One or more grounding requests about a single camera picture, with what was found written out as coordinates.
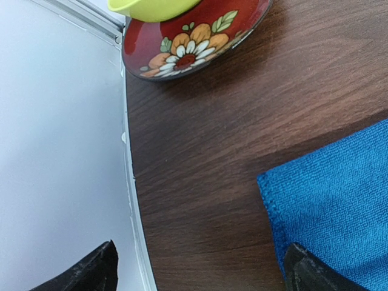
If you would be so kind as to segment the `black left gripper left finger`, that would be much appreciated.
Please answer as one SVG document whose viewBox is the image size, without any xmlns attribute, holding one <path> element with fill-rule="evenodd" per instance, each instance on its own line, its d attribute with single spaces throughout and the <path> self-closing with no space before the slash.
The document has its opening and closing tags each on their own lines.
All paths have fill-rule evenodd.
<svg viewBox="0 0 388 291">
<path fill-rule="evenodd" d="M 118 253 L 112 240 L 106 241 L 60 275 L 31 291 L 115 291 L 118 285 Z"/>
</svg>

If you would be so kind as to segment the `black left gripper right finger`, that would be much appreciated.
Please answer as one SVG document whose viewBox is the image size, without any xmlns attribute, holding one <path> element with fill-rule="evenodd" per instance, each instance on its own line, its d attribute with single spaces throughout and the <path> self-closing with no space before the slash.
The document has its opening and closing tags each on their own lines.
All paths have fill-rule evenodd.
<svg viewBox="0 0 388 291">
<path fill-rule="evenodd" d="M 286 290 L 365 290 L 295 242 L 289 245 L 284 256 L 284 271 Z"/>
</svg>

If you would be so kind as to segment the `blue microfiber towel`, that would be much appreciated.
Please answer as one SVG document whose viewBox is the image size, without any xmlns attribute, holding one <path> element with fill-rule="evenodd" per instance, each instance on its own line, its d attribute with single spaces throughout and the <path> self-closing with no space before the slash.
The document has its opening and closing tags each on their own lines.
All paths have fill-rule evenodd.
<svg viewBox="0 0 388 291">
<path fill-rule="evenodd" d="M 387 289 L 387 121 L 257 178 L 276 258 L 298 243 L 369 290 Z"/>
</svg>

